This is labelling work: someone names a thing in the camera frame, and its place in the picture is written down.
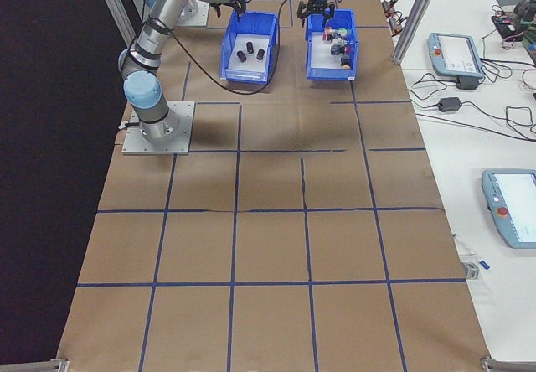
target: metal frame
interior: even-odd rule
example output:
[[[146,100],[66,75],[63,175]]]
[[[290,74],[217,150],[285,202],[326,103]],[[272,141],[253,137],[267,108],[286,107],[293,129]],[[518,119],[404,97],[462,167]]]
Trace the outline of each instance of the metal frame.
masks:
[[[400,65],[405,56],[411,41],[415,36],[420,20],[425,15],[426,9],[430,4],[430,0],[415,0],[408,16],[408,21],[404,26],[404,30],[400,34],[399,42],[396,44],[393,52],[393,62],[395,65]]]
[[[134,39],[134,28],[132,23],[126,14],[125,7],[121,0],[105,0],[108,8],[110,9],[111,16],[116,21],[119,32],[125,41],[125,44],[128,46]]]
[[[502,362],[491,358],[482,358],[482,370],[501,372],[536,372],[536,362]]]
[[[66,359],[0,366],[0,372],[67,372],[68,369],[69,361]]]

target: table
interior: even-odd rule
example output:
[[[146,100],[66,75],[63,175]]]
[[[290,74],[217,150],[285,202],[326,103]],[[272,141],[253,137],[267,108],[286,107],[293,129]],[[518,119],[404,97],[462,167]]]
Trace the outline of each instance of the table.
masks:
[[[395,8],[407,15],[413,1],[399,0]],[[481,37],[493,29],[489,18],[494,4],[495,0],[432,0],[402,62],[408,88],[413,89],[415,81],[432,71],[425,45],[432,32],[471,35],[482,54]],[[486,57],[531,62],[520,43],[509,51],[500,44],[498,33],[490,35],[486,39]],[[486,81],[475,91],[449,86],[427,101],[416,101],[428,106],[441,97],[457,96],[497,116],[504,115],[505,106],[536,110],[531,90],[520,81],[519,69],[528,67],[512,67],[513,77],[509,80],[498,80],[495,84]],[[432,92],[433,88],[418,91]],[[511,133],[470,106],[449,115],[436,109],[423,111],[417,106],[415,112]],[[492,266],[489,271],[481,268],[479,279],[468,282],[491,356],[504,361],[534,361],[536,250],[513,250],[501,240],[487,210],[480,176],[488,168],[536,168],[536,145],[419,116],[418,120],[452,232]]]

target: blue bin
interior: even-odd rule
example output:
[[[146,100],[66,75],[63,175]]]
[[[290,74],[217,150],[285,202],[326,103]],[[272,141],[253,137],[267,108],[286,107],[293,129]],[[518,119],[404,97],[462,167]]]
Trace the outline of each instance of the blue bin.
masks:
[[[219,78],[221,80],[265,85],[273,70],[272,66],[276,51],[277,29],[278,20],[275,13],[245,12],[240,16],[240,21],[238,21],[236,12],[233,12],[221,44]],[[255,63],[257,68],[261,66],[262,69],[244,70],[229,68],[229,62],[231,61],[233,50],[235,49],[235,41],[239,34],[254,34],[268,37],[268,43],[265,49],[265,59],[262,61],[262,64],[264,65],[259,65],[258,62]],[[247,60],[244,62],[244,65],[247,65],[248,62],[253,64],[253,61],[257,61],[257,48],[258,47],[254,47],[255,52],[253,54],[247,55]],[[246,52],[245,46],[244,48],[240,47],[240,50]]]
[[[312,34],[323,33],[323,20],[324,17],[321,14],[313,14],[307,19],[307,78],[313,80],[355,80],[358,68],[359,38],[358,30],[355,28],[353,10],[350,9],[336,9],[333,18],[326,23],[326,27],[345,28],[348,31],[347,41],[351,47],[350,69],[312,67]]]

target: aluminum post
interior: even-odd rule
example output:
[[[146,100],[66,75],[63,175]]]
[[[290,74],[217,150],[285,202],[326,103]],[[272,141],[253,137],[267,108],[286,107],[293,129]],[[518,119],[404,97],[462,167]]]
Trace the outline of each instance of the aluminum post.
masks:
[[[400,65],[402,63],[402,59],[410,47],[411,41],[413,41],[415,32],[420,24],[420,20],[424,16],[429,4],[430,0],[415,0],[406,25],[404,26],[402,33],[400,33],[399,42],[394,48],[393,62],[395,65]]]

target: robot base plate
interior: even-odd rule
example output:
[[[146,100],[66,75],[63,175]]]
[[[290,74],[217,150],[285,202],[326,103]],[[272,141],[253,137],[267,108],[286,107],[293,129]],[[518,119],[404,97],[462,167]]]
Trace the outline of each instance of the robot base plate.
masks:
[[[188,154],[190,139],[192,137],[193,114],[195,102],[193,101],[168,101],[170,111],[175,112],[180,123],[173,138],[162,143],[149,142],[142,135],[139,127],[129,127],[126,130],[125,142],[122,152],[125,155],[169,155]],[[130,123],[138,123],[138,117],[133,111]]]

